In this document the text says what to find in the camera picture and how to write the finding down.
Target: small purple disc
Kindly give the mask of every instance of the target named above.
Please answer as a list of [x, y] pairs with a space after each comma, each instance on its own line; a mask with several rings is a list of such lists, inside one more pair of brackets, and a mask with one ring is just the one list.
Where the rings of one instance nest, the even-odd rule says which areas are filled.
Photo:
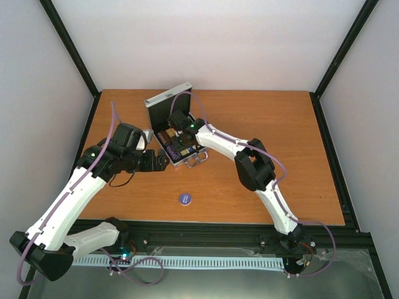
[[182, 205], [188, 206], [191, 202], [191, 195], [189, 195], [188, 193], [180, 194], [179, 201]]

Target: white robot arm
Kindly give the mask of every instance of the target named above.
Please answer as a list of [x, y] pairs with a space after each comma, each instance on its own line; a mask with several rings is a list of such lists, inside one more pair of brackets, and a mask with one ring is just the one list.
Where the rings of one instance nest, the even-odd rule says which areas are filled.
[[259, 140], [240, 140], [200, 118], [192, 122], [179, 110], [173, 112], [168, 121], [183, 144], [206, 146], [233, 160], [240, 182], [255, 192], [269, 211], [283, 247], [291, 249], [296, 246], [303, 236], [302, 226], [297, 223], [298, 218], [289, 209], [276, 184], [274, 164], [266, 155], [247, 147], [266, 152]]
[[[11, 245], [51, 281], [63, 276], [74, 260], [99, 248], [114, 244], [122, 250], [129, 247], [128, 226], [113, 217], [83, 232], [67, 233], [89, 201], [118, 173], [126, 171], [134, 175], [139, 171], [166, 169], [169, 160], [163, 150], [158, 151], [158, 156], [152, 149], [146, 150], [151, 138], [150, 130], [119, 124], [98, 163], [94, 161], [105, 140], [85, 150], [69, 182], [50, 208], [26, 232], [15, 232], [10, 238]], [[93, 164], [91, 172], [83, 176]]]
[[[214, 126], [209, 125], [209, 127], [212, 130], [216, 131], [216, 128]], [[227, 135], [225, 133], [223, 134], [226, 137], [231, 138], [233, 140], [239, 140], [233, 136]], [[229, 142], [226, 139], [223, 139], [222, 137], [215, 135], [212, 131], [209, 131], [209, 129], [205, 125], [202, 126], [200, 129], [198, 129], [198, 133], [195, 134], [195, 137], [199, 145], [211, 148], [225, 155], [232, 161], [234, 161], [234, 158], [237, 156], [238, 152], [245, 150], [244, 146], [238, 145], [237, 143]], [[249, 141], [239, 140], [239, 142], [248, 143]], [[288, 235], [297, 227], [297, 223], [291, 220], [288, 216], [291, 216], [295, 219], [297, 218], [295, 217], [295, 215], [293, 215], [293, 213], [289, 209], [278, 186], [276, 186], [275, 191], [278, 193], [278, 196], [282, 204], [284, 205], [286, 211], [289, 213], [289, 215], [286, 215], [286, 213], [281, 209], [272, 191], [272, 186], [275, 183], [275, 181], [276, 181], [275, 179], [271, 180], [266, 185], [266, 190], [255, 190], [255, 193], [259, 196], [259, 198], [265, 205], [266, 209], [269, 211], [273, 219], [274, 227], [276, 228], [276, 230], [284, 235]]]

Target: silver case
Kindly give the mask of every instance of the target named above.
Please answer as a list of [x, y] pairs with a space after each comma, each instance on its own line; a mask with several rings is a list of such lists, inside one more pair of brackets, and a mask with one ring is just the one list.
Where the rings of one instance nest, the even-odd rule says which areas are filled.
[[[169, 99], [170, 97], [177, 95], [178, 93], [184, 92], [187, 89], [193, 88], [193, 86], [189, 83], [183, 83], [175, 88], [169, 89], [163, 93], [160, 93], [159, 95], [156, 95], [155, 97], [149, 98], [148, 100], [144, 101], [144, 105], [147, 108], [147, 113], [148, 113], [148, 118], [150, 118], [150, 113], [148, 111], [148, 108], [150, 108], [153, 105], [156, 105], [157, 103], [160, 103], [164, 100]], [[194, 121], [195, 117], [189, 113], [191, 119]], [[163, 148], [160, 140], [158, 139], [158, 136], [156, 134], [154, 134], [154, 137], [156, 139], [156, 142], [160, 145], [161, 148]], [[192, 168], [200, 163], [202, 163], [203, 161], [206, 161], [208, 159], [208, 153], [207, 153], [208, 148], [202, 148], [201, 150], [199, 150], [198, 153], [192, 153], [191, 155], [189, 155], [188, 157], [186, 157], [185, 159], [178, 161], [176, 163], [173, 162], [173, 160], [170, 158], [169, 154], [167, 151], [165, 151], [165, 154], [167, 155], [167, 157], [170, 160], [170, 163], [174, 166], [180, 166], [182, 164], [186, 164], [189, 168]], [[198, 157], [198, 154], [204, 153], [205, 157], [203, 159]], [[195, 163], [189, 163], [190, 160], [194, 159]]]

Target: black bracket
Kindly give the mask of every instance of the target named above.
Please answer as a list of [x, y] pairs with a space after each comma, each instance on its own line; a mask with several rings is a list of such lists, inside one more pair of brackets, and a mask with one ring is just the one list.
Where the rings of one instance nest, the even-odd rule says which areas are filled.
[[[262, 142], [258, 139], [248, 141], [249, 145], [266, 151]], [[238, 151], [234, 157], [238, 178], [241, 184], [250, 191], [266, 190], [266, 186], [276, 178], [272, 160], [264, 154], [249, 148]]]
[[[144, 149], [137, 149], [140, 138], [144, 139]], [[77, 166], [89, 168], [100, 154], [104, 142], [105, 139], [98, 145], [93, 145], [85, 150], [78, 160]], [[99, 176], [109, 182], [114, 175], [122, 171], [127, 173], [164, 171], [169, 165], [169, 159], [163, 149], [158, 150], [158, 156], [155, 156], [155, 151], [153, 149], [146, 150], [146, 147], [147, 138], [141, 129], [127, 123], [119, 124], [107, 150], [92, 170], [93, 177]]]
[[[19, 255], [22, 255], [29, 243], [29, 239], [23, 232], [13, 233], [9, 241]], [[72, 265], [74, 261], [72, 252], [74, 250], [75, 247], [65, 244], [58, 251], [45, 250], [43, 246], [32, 244], [25, 261], [43, 274], [45, 278], [53, 282], [63, 276]]]
[[195, 121], [191, 121], [181, 110], [176, 110], [168, 117], [168, 123], [171, 128], [181, 132], [179, 141], [182, 145], [200, 147], [195, 135], [205, 125], [203, 119], [197, 118]]
[[129, 225], [122, 222], [121, 220], [110, 217], [104, 220], [105, 222], [111, 223], [119, 231], [118, 239], [113, 246], [117, 246], [121, 251], [130, 251], [129, 240], [131, 239]]
[[280, 244], [281, 246], [288, 252], [292, 252], [297, 248], [298, 243], [301, 242], [301, 240], [305, 236], [305, 231], [304, 227], [302, 224], [298, 224], [296, 228], [292, 231], [289, 232], [288, 235], [280, 234], [279, 235], [280, 239]]
[[[297, 236], [296, 242], [302, 242], [312, 247], [313, 251], [316, 250], [317, 240], [315, 240], [312, 234], [302, 234]], [[259, 245], [261, 254], [275, 254], [277, 257], [301, 257], [306, 253], [306, 249], [303, 246], [295, 246], [287, 248], [281, 242], [281, 236], [278, 234], [260, 234]]]

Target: wooden tabletop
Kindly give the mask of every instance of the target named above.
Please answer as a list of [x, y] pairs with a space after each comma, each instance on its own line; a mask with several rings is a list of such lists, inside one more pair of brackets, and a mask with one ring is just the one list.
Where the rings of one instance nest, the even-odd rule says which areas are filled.
[[[141, 129], [150, 128], [143, 101], [163, 90], [104, 90], [85, 148], [105, 138], [111, 101], [120, 118]], [[208, 121], [238, 138], [260, 139], [267, 151], [286, 166], [280, 189], [291, 211], [303, 221], [344, 225], [337, 193], [308, 92], [195, 90]], [[191, 111], [202, 118], [192, 101]], [[159, 148], [153, 141], [149, 148]], [[279, 177], [282, 171], [276, 166]], [[129, 175], [119, 175], [114, 184]], [[191, 204], [182, 206], [181, 193]], [[165, 172], [137, 173], [124, 187], [105, 186], [80, 218], [272, 224], [261, 200], [238, 180], [235, 164], [209, 150], [209, 159], [194, 168], [169, 166]]]

